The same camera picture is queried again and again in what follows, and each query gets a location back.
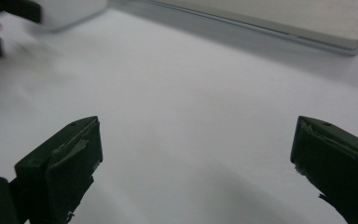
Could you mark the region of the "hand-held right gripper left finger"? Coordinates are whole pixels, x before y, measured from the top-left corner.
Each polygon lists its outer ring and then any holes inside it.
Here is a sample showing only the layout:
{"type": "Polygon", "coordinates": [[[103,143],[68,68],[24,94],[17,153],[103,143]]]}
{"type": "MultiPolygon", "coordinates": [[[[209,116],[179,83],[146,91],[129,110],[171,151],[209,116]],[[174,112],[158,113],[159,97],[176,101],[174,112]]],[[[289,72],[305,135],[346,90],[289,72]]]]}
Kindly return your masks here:
{"type": "Polygon", "coordinates": [[[15,165],[19,220],[67,224],[102,161],[98,118],[66,125],[15,165]]]}

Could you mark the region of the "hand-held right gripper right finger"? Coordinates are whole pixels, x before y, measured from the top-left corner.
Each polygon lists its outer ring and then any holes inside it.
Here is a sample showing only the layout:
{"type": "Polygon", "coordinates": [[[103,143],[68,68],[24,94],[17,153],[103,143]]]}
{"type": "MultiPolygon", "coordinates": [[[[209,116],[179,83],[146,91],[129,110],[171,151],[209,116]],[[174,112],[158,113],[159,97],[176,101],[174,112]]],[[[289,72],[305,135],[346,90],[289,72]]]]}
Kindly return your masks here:
{"type": "Polygon", "coordinates": [[[358,137],[327,121],[300,116],[290,161],[348,224],[358,224],[358,137]]]}

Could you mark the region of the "beige flat board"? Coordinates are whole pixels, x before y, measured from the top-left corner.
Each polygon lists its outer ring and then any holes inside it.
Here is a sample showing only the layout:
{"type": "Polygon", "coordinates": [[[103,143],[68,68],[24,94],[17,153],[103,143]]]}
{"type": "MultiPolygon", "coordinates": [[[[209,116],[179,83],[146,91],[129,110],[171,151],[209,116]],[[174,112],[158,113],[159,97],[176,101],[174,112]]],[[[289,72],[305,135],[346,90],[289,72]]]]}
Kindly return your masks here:
{"type": "Polygon", "coordinates": [[[316,48],[358,54],[358,0],[147,0],[316,48]]]}

